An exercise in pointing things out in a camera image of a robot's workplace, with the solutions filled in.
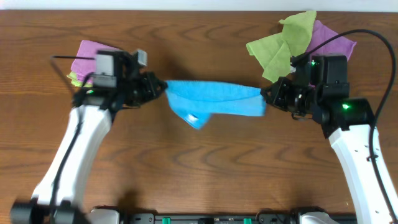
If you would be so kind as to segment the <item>blue microfiber cloth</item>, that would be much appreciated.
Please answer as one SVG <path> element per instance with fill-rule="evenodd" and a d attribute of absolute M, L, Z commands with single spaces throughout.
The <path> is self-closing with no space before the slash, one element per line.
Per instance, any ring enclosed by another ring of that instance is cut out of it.
<path fill-rule="evenodd" d="M 225 82 L 167 80 L 171 110 L 190 126 L 201 129 L 213 114 L 264 116 L 266 102 L 256 87 Z"/>

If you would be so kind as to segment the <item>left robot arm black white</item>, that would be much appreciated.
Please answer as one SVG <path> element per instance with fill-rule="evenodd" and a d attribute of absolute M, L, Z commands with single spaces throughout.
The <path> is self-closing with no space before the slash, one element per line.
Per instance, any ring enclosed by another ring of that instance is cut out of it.
<path fill-rule="evenodd" d="M 11 223 L 121 223 L 120 212 L 96 208 L 81 210 L 93 161 L 116 113 L 140 108 L 157 99 L 167 88 L 152 72 L 143 72 L 147 54 L 138 49 L 101 49 L 92 57 L 95 70 L 73 91 L 67 130 L 59 149 L 31 200 L 14 202 Z M 87 87 L 85 82 L 93 85 Z"/>

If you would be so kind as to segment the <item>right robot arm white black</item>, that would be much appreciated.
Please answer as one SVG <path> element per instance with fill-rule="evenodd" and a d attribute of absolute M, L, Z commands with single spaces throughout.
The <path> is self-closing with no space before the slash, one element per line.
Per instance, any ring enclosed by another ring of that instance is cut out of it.
<path fill-rule="evenodd" d="M 367 99 L 349 97 L 346 56 L 300 55 L 290 64 L 292 79 L 280 77 L 261 90 L 266 103 L 321 126 L 343 168 L 358 223 L 397 223 L 397 194 L 371 126 L 375 115 Z"/>

